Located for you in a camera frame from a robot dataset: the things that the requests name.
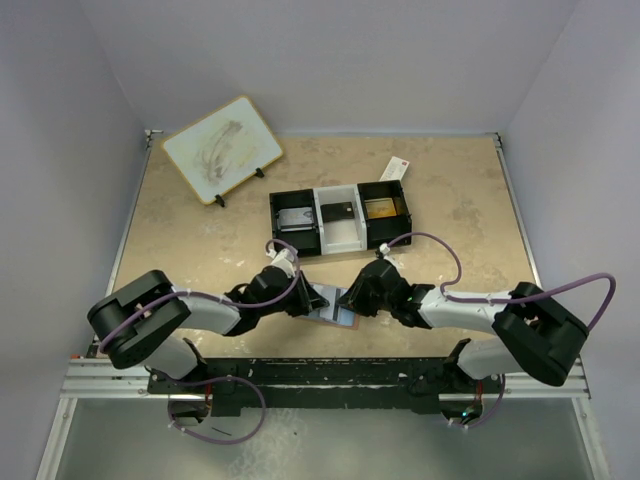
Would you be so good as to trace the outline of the white card with portrait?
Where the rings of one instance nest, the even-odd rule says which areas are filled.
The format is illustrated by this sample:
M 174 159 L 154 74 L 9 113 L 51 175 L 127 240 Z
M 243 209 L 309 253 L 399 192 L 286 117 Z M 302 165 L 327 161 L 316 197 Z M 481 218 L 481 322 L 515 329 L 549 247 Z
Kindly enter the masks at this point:
M 329 302 L 328 306 L 314 311 L 316 318 L 344 327 L 354 325 L 355 314 L 340 307 L 337 303 L 340 297 L 346 293 L 345 288 L 318 284 L 314 286 L 314 289 Z

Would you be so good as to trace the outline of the pink leather card holder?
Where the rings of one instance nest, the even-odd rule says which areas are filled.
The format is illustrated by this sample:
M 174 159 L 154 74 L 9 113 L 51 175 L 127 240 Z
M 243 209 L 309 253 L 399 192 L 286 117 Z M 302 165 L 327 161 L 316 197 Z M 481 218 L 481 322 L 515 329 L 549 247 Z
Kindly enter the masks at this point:
M 359 317 L 353 311 L 337 304 L 339 298 L 347 292 L 346 288 L 324 284 L 312 284 L 312 287 L 329 301 L 329 305 L 313 310 L 308 315 L 303 316 L 303 319 L 343 329 L 356 330 L 358 328 Z

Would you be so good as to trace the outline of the silver striped card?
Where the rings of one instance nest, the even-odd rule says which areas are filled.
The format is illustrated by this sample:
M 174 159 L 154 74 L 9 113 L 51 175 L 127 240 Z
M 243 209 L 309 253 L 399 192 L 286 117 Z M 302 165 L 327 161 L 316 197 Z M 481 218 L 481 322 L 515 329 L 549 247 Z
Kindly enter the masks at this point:
M 282 232 L 304 231 L 314 226 L 314 214 L 311 207 L 282 209 L 277 215 L 277 226 Z

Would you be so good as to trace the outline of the gold card from holder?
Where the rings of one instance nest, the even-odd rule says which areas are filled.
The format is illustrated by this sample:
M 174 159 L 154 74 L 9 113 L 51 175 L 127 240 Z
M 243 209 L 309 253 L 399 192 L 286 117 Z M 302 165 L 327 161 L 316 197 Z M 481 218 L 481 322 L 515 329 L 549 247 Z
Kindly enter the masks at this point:
M 393 198 L 368 199 L 364 202 L 369 219 L 382 219 L 398 215 Z

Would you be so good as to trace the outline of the black card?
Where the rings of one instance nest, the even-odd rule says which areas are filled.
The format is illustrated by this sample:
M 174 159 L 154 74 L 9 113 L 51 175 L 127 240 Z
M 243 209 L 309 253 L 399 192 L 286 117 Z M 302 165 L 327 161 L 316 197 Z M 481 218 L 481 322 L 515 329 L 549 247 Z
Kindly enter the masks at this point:
M 320 206 L 320 211 L 324 223 L 352 220 L 355 218 L 354 208 L 351 202 L 323 204 Z

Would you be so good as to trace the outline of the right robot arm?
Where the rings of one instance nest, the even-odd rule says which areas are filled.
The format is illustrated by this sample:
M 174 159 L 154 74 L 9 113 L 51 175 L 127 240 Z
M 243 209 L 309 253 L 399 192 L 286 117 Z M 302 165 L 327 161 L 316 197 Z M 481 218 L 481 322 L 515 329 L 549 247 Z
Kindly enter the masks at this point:
M 463 340 L 445 366 L 446 383 L 467 391 L 491 375 L 524 372 L 553 387 L 563 385 L 589 330 L 552 298 L 525 301 L 542 290 L 520 282 L 496 298 L 460 292 L 459 302 L 432 284 L 410 284 L 387 260 L 366 265 L 338 305 L 365 317 L 384 310 L 409 328 L 459 328 L 490 334 L 488 340 Z

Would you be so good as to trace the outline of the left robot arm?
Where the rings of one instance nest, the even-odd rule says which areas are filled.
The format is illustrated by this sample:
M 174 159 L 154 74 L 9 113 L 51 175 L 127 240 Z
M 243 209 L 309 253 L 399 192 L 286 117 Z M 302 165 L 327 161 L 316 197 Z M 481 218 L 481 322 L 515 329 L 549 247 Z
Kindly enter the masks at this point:
M 330 305 L 299 272 L 267 266 L 220 298 L 178 290 L 164 272 L 151 270 L 96 303 L 87 319 L 99 350 L 119 369 L 145 366 L 167 374 L 184 392 L 202 387 L 204 359 L 173 333 L 202 329 L 224 337 L 243 335 L 269 315 L 306 316 Z

